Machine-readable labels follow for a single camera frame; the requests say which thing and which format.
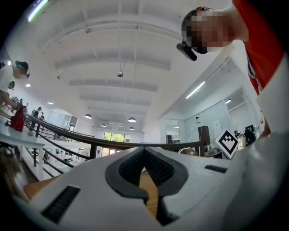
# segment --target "cap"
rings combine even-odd
[[[26,71],[26,76],[27,78],[30,76],[30,73],[27,74],[27,72],[29,71],[29,66],[27,62],[20,62],[20,61],[15,61],[16,67],[21,68],[22,70]]]
[[[28,66],[27,62],[16,61],[15,64],[16,64],[16,66],[19,66],[20,68],[22,68],[25,71],[29,70],[29,66]]]

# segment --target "black metal railing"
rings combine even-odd
[[[27,150],[27,152],[30,154],[30,156],[33,158],[33,160],[34,160],[34,167],[36,167],[36,164],[39,164],[39,161],[37,161],[37,159],[36,159],[36,150],[34,149],[34,155],[32,155],[31,153],[30,153],[30,151],[29,151],[29,149],[27,148],[27,147],[25,147],[26,148],[26,150]],[[43,168],[43,170],[49,175],[49,176],[51,176],[51,177],[55,177],[50,171],[48,171],[47,169],[45,169],[45,168]]]
[[[32,120],[31,120],[31,118],[29,116],[26,116],[26,120],[25,121],[29,124]],[[91,137],[91,138],[94,137],[93,135],[87,135],[87,134],[83,134],[83,133],[79,133],[79,132],[70,131],[70,130],[67,130],[65,128],[57,127],[55,125],[47,123],[46,121],[42,121],[42,122],[46,123],[46,124],[48,124],[50,126],[53,126],[56,129],[61,129],[61,130],[66,131],[66,132],[70,132],[70,133],[74,133],[74,134],[82,135],[82,136],[86,136],[86,137]],[[64,142],[78,142],[79,143],[79,141],[77,141],[77,140],[73,140],[73,139],[67,138],[67,137],[65,137],[63,135],[59,135],[58,133],[56,133],[56,132],[54,132],[52,130],[48,130],[44,126],[40,127],[39,133],[41,133],[44,137],[49,138],[49,139],[53,139],[53,140],[64,141]]]
[[[72,132],[72,131],[66,130],[64,128],[57,127],[55,125],[51,125],[47,122],[44,122],[42,120],[39,120],[39,119],[33,117],[27,113],[25,113],[25,115],[27,117],[27,120],[25,121],[25,125],[35,132],[36,137],[40,136],[41,138],[48,141],[52,145],[64,150],[65,152],[68,152],[70,155],[75,155],[75,156],[81,157],[85,160],[95,158],[97,146],[100,146],[103,148],[112,148],[112,149],[116,149],[116,150],[124,150],[124,149],[129,149],[129,148],[134,148],[134,147],[140,147],[140,146],[143,146],[143,147],[161,147],[163,149],[171,150],[171,151],[179,150],[182,148],[196,148],[196,152],[200,153],[200,155],[203,156],[204,147],[206,145],[205,141],[192,142],[192,143],[178,143],[178,144],[122,143],[122,142],[116,142],[116,141],[108,141],[108,140],[103,140],[103,139],[96,139],[90,135]],[[29,124],[30,121],[33,121],[37,124],[36,129],[31,127],[31,125]],[[84,155],[79,154],[79,153],[76,153],[76,152],[73,152],[73,151],[71,151],[65,147],[62,147],[61,145],[53,142],[54,140],[60,140],[58,138],[63,138],[66,140],[74,140],[76,142],[82,142],[82,143],[90,144],[91,149],[90,149],[89,157],[84,156]],[[33,158],[34,166],[36,167],[37,164],[39,164],[38,161],[36,160],[36,156],[38,153],[37,153],[35,148],[33,150],[34,150],[33,154],[31,154],[30,151],[27,149],[28,153]],[[58,156],[52,154],[47,149],[44,148],[43,150],[50,157],[55,158],[57,161],[65,164],[66,166],[71,167],[71,168],[74,167],[74,165],[62,160]],[[61,174],[64,173],[62,170],[60,170],[56,166],[52,165],[44,157],[42,158],[42,160],[44,161],[44,163],[47,163],[51,168],[53,168],[57,172],[59,172]],[[54,177],[54,175],[52,173],[50,173],[44,166],[43,166],[43,170],[51,177]]]
[[[44,126],[46,129],[51,130],[58,135],[61,135],[66,138],[73,139],[82,143],[91,144],[91,149],[90,149],[91,159],[95,158],[97,146],[100,146],[103,148],[112,148],[112,149],[117,149],[117,150],[124,150],[124,149],[141,147],[141,146],[161,147],[162,149],[166,149],[170,151],[190,147],[190,148],[196,148],[197,151],[200,148],[200,155],[202,156],[204,153],[204,147],[206,145],[205,141],[192,142],[192,143],[177,143],[177,144],[123,143],[123,142],[116,142],[116,141],[108,141],[108,140],[96,139],[93,137],[87,137],[87,136],[71,133],[67,130],[55,127],[51,124],[38,120],[37,118],[34,118],[33,116],[29,114],[26,114],[26,116],[28,116],[30,120],[38,124],[36,135],[39,134],[40,126]]]

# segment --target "red shirt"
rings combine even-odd
[[[269,23],[251,3],[233,0],[233,4],[249,31],[249,40],[245,43],[248,74],[259,95],[279,66],[284,50]]]

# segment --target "red bag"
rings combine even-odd
[[[14,116],[11,117],[11,121],[6,122],[5,125],[8,127],[13,127],[16,131],[22,132],[24,127],[23,111],[23,106],[21,105],[20,109],[16,111]]]

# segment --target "fluorescent light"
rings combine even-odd
[[[30,22],[34,16],[37,14],[37,12],[48,2],[48,0],[42,0],[41,3],[31,12],[31,14],[28,17],[28,22]]]
[[[186,99],[188,99],[189,97],[191,97],[192,94],[194,94],[197,90],[199,90],[201,88],[201,86],[203,86],[206,83],[206,81],[202,82],[195,90],[193,90],[193,92],[191,94],[189,94]]]

